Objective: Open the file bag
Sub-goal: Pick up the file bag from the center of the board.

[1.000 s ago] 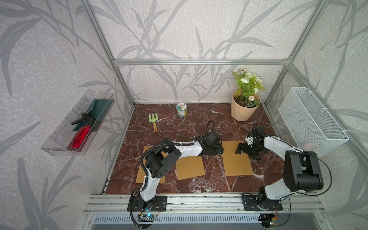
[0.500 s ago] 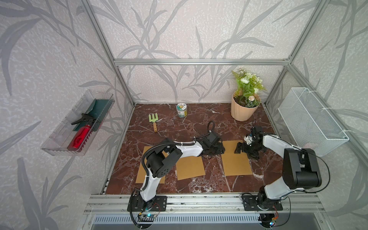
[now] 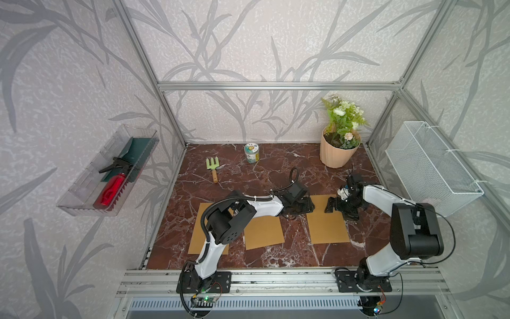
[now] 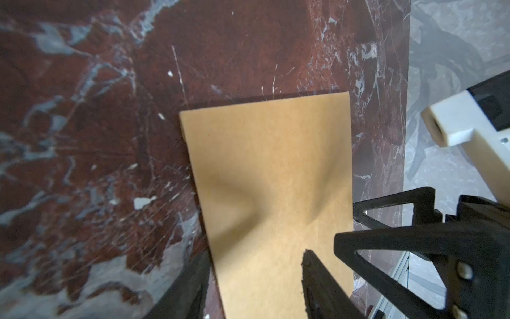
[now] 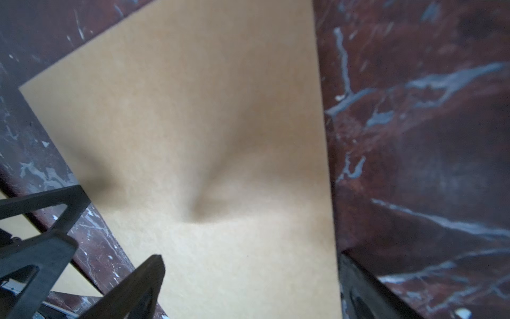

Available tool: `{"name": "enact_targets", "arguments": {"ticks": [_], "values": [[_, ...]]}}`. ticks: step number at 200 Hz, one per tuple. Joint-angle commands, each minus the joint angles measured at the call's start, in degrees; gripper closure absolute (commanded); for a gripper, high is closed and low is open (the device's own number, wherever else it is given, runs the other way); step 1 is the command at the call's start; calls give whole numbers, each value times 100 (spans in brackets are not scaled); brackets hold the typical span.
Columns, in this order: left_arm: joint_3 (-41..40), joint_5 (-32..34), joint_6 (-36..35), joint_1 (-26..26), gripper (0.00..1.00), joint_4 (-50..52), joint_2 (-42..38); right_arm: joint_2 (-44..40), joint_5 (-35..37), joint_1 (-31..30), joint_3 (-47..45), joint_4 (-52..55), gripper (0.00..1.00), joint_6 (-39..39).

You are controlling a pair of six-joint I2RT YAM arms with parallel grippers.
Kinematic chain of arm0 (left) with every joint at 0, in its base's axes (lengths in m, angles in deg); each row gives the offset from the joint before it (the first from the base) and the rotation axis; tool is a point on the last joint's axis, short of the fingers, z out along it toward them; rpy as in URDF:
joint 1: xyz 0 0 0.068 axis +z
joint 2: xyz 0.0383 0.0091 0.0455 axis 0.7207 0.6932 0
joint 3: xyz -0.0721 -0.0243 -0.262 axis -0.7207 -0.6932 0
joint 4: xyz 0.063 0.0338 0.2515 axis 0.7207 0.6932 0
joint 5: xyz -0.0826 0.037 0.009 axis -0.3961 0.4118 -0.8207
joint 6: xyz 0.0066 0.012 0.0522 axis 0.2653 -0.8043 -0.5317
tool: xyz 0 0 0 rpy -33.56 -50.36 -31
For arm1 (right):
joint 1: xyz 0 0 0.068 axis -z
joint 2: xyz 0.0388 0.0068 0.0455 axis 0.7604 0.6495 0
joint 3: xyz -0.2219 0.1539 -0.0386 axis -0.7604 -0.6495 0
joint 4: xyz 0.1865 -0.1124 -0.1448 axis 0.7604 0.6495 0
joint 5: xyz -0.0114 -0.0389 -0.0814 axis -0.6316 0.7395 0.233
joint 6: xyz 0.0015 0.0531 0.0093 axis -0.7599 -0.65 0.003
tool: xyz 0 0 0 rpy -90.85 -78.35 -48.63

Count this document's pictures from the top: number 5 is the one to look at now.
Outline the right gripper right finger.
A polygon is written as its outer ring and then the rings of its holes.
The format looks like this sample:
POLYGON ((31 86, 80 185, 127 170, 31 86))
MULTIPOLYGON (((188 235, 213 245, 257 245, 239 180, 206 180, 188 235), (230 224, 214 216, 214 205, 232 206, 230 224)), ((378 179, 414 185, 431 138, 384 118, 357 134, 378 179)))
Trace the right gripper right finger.
POLYGON ((344 318, 398 319, 422 316, 357 261, 339 255, 339 285, 344 318))

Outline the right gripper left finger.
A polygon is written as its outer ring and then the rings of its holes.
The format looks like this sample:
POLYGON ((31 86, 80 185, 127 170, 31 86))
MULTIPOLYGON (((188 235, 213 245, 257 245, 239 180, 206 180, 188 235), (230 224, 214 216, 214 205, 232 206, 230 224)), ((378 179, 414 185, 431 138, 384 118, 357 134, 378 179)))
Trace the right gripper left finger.
POLYGON ((153 318, 165 276, 161 255, 152 255, 80 317, 153 318))

